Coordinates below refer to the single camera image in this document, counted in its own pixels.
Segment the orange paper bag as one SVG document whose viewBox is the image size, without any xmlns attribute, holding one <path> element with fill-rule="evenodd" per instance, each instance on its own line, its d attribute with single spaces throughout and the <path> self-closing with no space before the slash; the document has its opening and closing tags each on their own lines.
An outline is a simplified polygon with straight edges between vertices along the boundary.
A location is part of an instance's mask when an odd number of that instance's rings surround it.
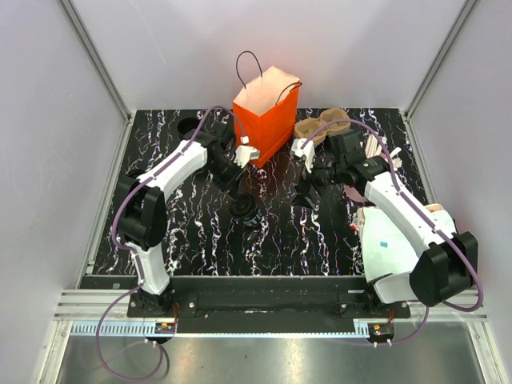
<svg viewBox="0 0 512 384">
<path fill-rule="evenodd" d="M 252 161 L 256 167 L 263 167 L 293 135 L 300 86 L 299 77 L 271 66 L 243 82 L 232 101 L 238 143 L 260 152 Z"/>
</svg>

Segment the single black cup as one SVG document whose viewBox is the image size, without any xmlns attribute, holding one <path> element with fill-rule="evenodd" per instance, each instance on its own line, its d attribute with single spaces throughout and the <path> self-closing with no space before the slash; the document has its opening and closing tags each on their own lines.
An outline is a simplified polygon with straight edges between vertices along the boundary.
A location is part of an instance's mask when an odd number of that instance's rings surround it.
<svg viewBox="0 0 512 384">
<path fill-rule="evenodd" d="M 242 219 L 242 223 L 249 228 L 256 228 L 261 225 L 263 214 L 259 208 L 254 208 Z"/>
</svg>

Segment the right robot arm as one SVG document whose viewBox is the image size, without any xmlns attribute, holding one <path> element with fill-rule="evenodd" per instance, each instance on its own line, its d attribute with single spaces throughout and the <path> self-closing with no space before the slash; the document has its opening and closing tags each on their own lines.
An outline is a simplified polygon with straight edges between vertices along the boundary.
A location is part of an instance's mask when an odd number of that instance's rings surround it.
<svg viewBox="0 0 512 384">
<path fill-rule="evenodd" d="M 291 154 L 305 169 L 293 203 L 311 207 L 310 192 L 331 185 L 343 185 L 351 199 L 369 203 L 358 228 L 370 285 L 363 297 L 364 310 L 377 318 L 400 301 L 419 301 L 427 307 L 443 303 L 459 310 L 450 299 L 471 287 L 476 287 L 478 298 L 464 310 L 481 307 L 476 237 L 457 232 L 444 209 L 433 213 L 421 204 L 398 179 L 389 153 L 368 157 L 354 130 L 331 141 L 334 160 L 316 166 L 312 140 L 294 140 Z"/>
</svg>

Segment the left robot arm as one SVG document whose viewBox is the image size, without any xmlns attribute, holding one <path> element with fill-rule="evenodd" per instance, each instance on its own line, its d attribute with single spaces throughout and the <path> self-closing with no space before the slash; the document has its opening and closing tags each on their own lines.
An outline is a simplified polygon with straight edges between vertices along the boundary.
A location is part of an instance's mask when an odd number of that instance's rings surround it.
<svg viewBox="0 0 512 384">
<path fill-rule="evenodd" d="M 112 238 L 127 249 L 136 265 L 138 288 L 145 308 L 154 316 L 167 315 L 173 305 L 162 240 L 167 230 L 166 204 L 172 193 L 193 173 L 206 170 L 217 188 L 230 198 L 230 212 L 247 226 L 258 223 L 254 198 L 240 192 L 244 170 L 258 150 L 244 138 L 231 154 L 228 142 L 208 133 L 189 132 L 156 167 L 120 179 Z"/>
</svg>

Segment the stack of black cups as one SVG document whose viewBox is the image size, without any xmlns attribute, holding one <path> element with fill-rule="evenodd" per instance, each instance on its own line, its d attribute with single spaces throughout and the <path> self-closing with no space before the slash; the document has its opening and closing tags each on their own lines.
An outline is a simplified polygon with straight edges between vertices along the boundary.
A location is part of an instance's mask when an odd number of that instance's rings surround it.
<svg viewBox="0 0 512 384">
<path fill-rule="evenodd" d="M 186 117 L 180 120 L 177 124 L 177 132 L 180 139 L 184 139 L 188 134 L 195 131 L 199 123 L 200 120 L 196 117 Z"/>
</svg>

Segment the single black lid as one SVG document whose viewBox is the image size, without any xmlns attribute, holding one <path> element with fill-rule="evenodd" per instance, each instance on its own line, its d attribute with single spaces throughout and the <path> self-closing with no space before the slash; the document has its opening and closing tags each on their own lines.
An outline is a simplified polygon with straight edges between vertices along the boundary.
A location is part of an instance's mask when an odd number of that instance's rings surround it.
<svg viewBox="0 0 512 384">
<path fill-rule="evenodd" d="M 241 220 L 252 220 L 257 214 L 255 200 L 250 194 L 240 194 L 230 204 L 231 214 Z"/>
</svg>

